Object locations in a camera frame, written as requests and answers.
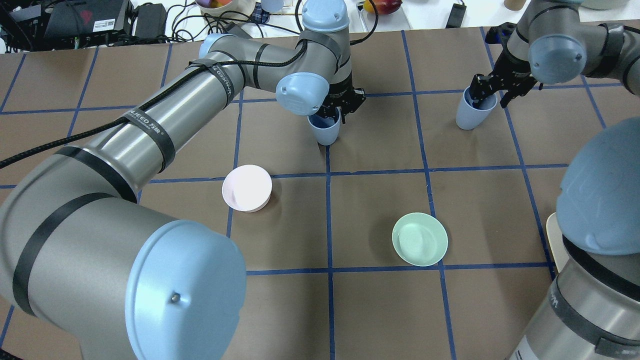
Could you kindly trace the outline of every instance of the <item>white bowl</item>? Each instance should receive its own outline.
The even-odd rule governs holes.
[[[257,165],[233,169],[222,183],[222,198],[230,208],[245,213],[262,209],[271,197],[271,176]]]

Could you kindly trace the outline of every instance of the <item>black cable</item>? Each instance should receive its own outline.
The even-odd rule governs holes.
[[[302,46],[300,47],[300,51],[298,51],[291,59],[287,60],[287,61],[283,61],[281,63],[270,63],[270,62],[264,62],[264,61],[250,61],[250,60],[232,60],[232,61],[221,61],[218,62],[216,65],[220,65],[220,66],[226,66],[226,65],[255,65],[255,66],[262,66],[262,67],[285,67],[288,66],[290,64],[292,64],[294,61],[296,61],[298,58],[300,58],[300,56],[302,56],[306,51],[307,51],[307,43],[308,40],[303,40],[302,41]],[[156,105],[157,103],[159,103],[160,101],[164,100],[165,98],[167,98],[170,94],[174,93],[178,88],[180,88],[182,85],[184,85],[187,81],[189,81],[190,79],[194,78],[196,75],[200,74],[201,72],[205,72],[207,71],[208,68],[201,66],[201,67],[197,67],[194,71],[186,74],[183,78],[179,79],[178,81],[176,81],[175,83],[173,83],[171,86],[169,86],[168,88],[166,88],[165,90],[163,90],[160,94],[156,95],[155,97],[153,97],[151,100],[147,101],[146,103],[140,105],[138,108],[142,111],[147,111],[148,109],[150,109],[151,107],[153,107],[154,105]],[[105,130],[111,129],[112,127],[116,127],[122,124],[126,124],[129,121],[129,119],[125,118],[125,117],[120,117],[119,119],[110,122],[109,124],[105,124],[103,126],[99,126],[96,127],[95,129],[91,129],[89,131],[85,131],[84,133],[80,133],[77,135],[73,135],[73,136],[69,136],[66,138],[62,138],[50,143],[46,143],[44,145],[40,145],[37,147],[34,147],[32,149],[29,149],[27,151],[23,151],[20,154],[16,154],[10,158],[7,158],[5,160],[0,161],[0,169],[5,168],[13,163],[16,163],[20,160],[26,159],[30,156],[39,154],[41,152],[47,151],[49,149],[53,149],[55,147],[61,146],[61,145],[65,145],[66,143],[70,143],[70,142],[74,142],[74,141],[78,141],[80,139],[83,138],[88,138],[89,136],[92,135],[96,135],[97,133],[101,133]]]
[[[251,20],[251,17],[249,15],[247,15],[245,13],[237,12],[235,10],[227,10],[227,11],[221,13],[220,16],[217,16],[217,18],[218,19],[222,19],[223,16],[225,16],[227,13],[235,13],[235,14],[238,14],[238,15],[242,15],[242,16],[246,17],[247,20]],[[258,26],[258,30],[260,31],[260,37],[264,38],[264,33],[262,32],[262,29],[260,28],[260,24],[258,22],[253,22],[253,23],[256,24],[256,26]]]
[[[208,17],[211,17],[211,18],[214,18],[214,17],[213,17],[213,15],[209,15],[208,13],[206,13],[206,14],[204,14],[204,15],[188,15],[188,16],[185,16],[185,17],[183,17],[182,19],[180,19],[180,20],[178,21],[178,23],[176,23],[176,26],[178,26],[178,25],[179,25],[183,20],[186,20],[186,19],[192,19],[192,18],[195,18],[195,17],[200,17],[200,18],[208,18]],[[250,24],[258,24],[258,22],[254,21],[254,20],[231,19],[231,18],[229,18],[229,17],[222,17],[222,18],[220,18],[220,19],[221,19],[221,20],[229,20],[229,21],[247,22],[247,23],[250,23]],[[275,29],[280,29],[280,30],[288,31],[288,32],[290,32],[290,33],[292,33],[292,34],[295,34],[295,35],[300,35],[300,33],[298,33],[297,31],[294,31],[294,30],[291,30],[291,29],[287,29],[287,28],[283,28],[282,26],[277,26],[277,25],[272,25],[272,24],[261,24],[261,25],[263,25],[263,26],[269,26],[270,28],[275,28]]]
[[[351,46],[358,45],[365,42],[368,38],[371,37],[371,35],[373,35],[373,32],[376,31],[376,28],[378,27],[378,20],[380,19],[380,14],[378,13],[378,7],[376,6],[376,2],[374,0],[366,0],[366,1],[370,2],[371,5],[373,6],[373,12],[376,13],[376,20],[373,22],[373,28],[371,28],[371,31],[365,37],[359,38],[358,40],[352,40],[349,42],[349,45]]]
[[[89,131],[85,131],[84,133],[80,133],[74,136],[69,136],[67,138],[62,138],[59,140],[56,140],[54,142],[50,142],[50,143],[46,143],[44,145],[40,145],[37,147],[34,147],[33,149],[29,149],[27,151],[23,151],[20,154],[16,154],[13,155],[10,158],[4,159],[2,161],[0,161],[0,169],[5,168],[15,162],[18,162],[20,160],[26,159],[30,156],[33,156],[35,154],[39,154],[43,151],[47,151],[49,149],[53,149],[54,147],[58,147],[61,145],[65,145],[66,143],[70,143],[70,142],[74,142],[74,141],[78,141],[80,139],[83,138],[88,138],[89,136],[92,135],[96,135],[97,133],[101,133],[105,130],[111,129],[112,127],[116,127],[118,125],[122,125],[122,124],[126,124],[129,121],[129,119],[125,118],[125,117],[120,117],[118,120],[110,122],[109,124],[106,125],[102,125],[99,127],[96,127],[95,129],[91,129]]]
[[[304,29],[302,28],[302,24],[300,24],[300,18],[298,17],[298,13],[300,12],[300,5],[301,4],[302,4],[302,0],[298,0],[298,2],[296,3],[296,10],[295,10],[296,25],[298,26],[298,30],[300,30],[300,32],[304,31]]]

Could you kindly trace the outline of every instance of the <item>brown table surface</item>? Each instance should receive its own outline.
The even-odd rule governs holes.
[[[603,127],[640,115],[640,101],[617,81],[578,77],[460,130],[462,90],[500,53],[485,30],[377,33],[354,46],[354,84],[369,98],[329,149],[273,94],[245,89],[145,187],[143,206],[243,251],[246,303],[225,360],[504,359],[518,343],[554,276],[544,224],[567,164]],[[1,55],[0,158],[112,121],[199,46]],[[51,153],[0,170],[0,202]],[[230,212],[222,180],[248,163],[273,174],[271,201]],[[416,211],[447,229],[435,266],[409,266],[392,247],[394,223]],[[6,351],[81,358],[73,336],[2,300],[7,314]]]

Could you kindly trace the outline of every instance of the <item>white table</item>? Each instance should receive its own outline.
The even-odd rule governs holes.
[[[243,2],[243,8],[249,9],[250,12],[251,2],[253,0],[236,0]],[[138,6],[141,3],[146,3],[147,0],[132,0],[134,6]],[[165,8],[173,4],[184,4],[184,0],[152,0],[155,3],[164,4]],[[349,30],[353,33],[364,32],[365,29],[362,26],[360,20],[360,14],[356,8],[358,0],[345,0],[349,12],[349,18],[351,23]],[[440,29],[444,28],[451,11],[453,3],[457,3],[457,0],[403,0],[402,10],[406,15],[406,21],[409,29]],[[285,4],[295,4],[295,0],[285,0]],[[503,0],[466,0],[467,12],[462,22],[463,27],[474,26],[496,26],[503,22],[518,22],[518,19],[522,16],[523,10],[513,12],[504,7]],[[167,21],[166,33],[171,35],[171,23],[172,20],[180,12],[180,8],[174,8],[169,13],[169,19]],[[293,7],[285,8],[282,11],[283,14],[272,15],[269,23],[277,26],[283,26],[289,29],[296,29],[296,21],[294,18]],[[198,6],[192,6],[185,11],[181,17],[186,15],[200,15],[200,9]],[[587,8],[580,9],[580,18],[582,21],[612,21],[612,20],[627,20],[627,19],[640,19],[640,0],[630,0],[624,7],[616,8],[612,10],[590,10]],[[184,28],[194,35],[198,33],[205,26],[203,19],[188,19],[181,23],[180,28]],[[253,24],[243,24],[242,28],[253,37],[259,37],[260,32]],[[380,31],[400,30],[401,28],[393,28],[389,26],[380,26]],[[282,31],[279,29],[269,28],[267,26],[262,27],[266,37],[282,37],[291,36],[291,33]],[[206,36],[204,31],[197,40],[202,40]],[[4,44],[0,41],[0,51],[4,52]]]

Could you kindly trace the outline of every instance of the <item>light green bowl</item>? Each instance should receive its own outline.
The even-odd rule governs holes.
[[[429,214],[410,213],[400,218],[391,235],[394,249],[407,263],[430,266],[447,252],[449,238],[442,224]]]

